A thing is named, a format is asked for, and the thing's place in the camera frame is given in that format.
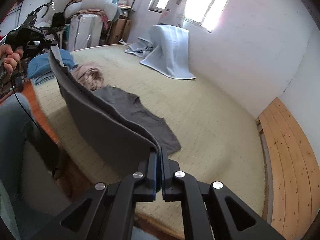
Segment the person left hand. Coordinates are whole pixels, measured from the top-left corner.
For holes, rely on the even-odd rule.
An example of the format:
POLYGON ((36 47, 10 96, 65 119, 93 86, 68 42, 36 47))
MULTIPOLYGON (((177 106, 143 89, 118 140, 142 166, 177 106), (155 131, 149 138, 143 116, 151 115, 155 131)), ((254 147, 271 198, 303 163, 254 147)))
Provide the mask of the person left hand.
POLYGON ((6 54, 6 57, 3 59, 3 65, 7 71, 7 75, 11 76, 12 72, 23 57, 23 49, 22 47, 18 47, 13 51, 9 44, 5 44, 1 46, 1 56, 4 54, 6 54))

